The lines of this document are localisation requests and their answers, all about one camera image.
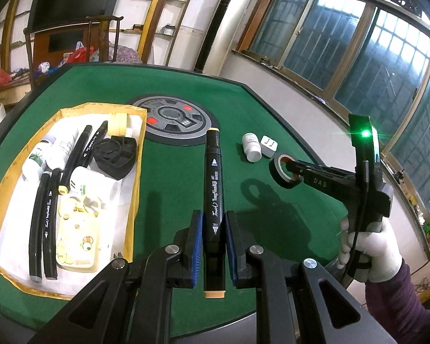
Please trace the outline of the white gloved right hand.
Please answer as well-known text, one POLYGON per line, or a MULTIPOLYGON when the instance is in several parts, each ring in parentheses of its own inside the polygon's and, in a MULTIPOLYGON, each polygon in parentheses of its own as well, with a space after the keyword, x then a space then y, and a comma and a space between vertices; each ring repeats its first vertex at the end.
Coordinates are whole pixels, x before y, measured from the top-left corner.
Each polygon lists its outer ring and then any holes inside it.
MULTIPOLYGON (((340 246, 338 269, 349 263, 349 252, 353 245, 355 233, 349 233, 349 220, 343 219, 339 225, 340 246)), ((371 257, 368 280, 371 283, 383 283, 391 280, 398 274, 404 260, 399 251, 397 238, 390 221, 383 218, 380 232, 360 232, 358 234, 356 250, 371 257)))

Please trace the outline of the purple sleeve forearm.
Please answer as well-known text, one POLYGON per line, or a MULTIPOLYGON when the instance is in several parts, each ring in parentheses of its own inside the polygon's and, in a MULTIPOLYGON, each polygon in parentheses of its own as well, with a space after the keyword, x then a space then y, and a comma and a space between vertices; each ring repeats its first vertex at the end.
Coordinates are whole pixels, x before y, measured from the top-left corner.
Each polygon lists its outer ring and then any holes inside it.
POLYGON ((403 263, 390 280, 367 282, 368 311, 397 343, 430 343, 430 310, 424 308, 403 263))

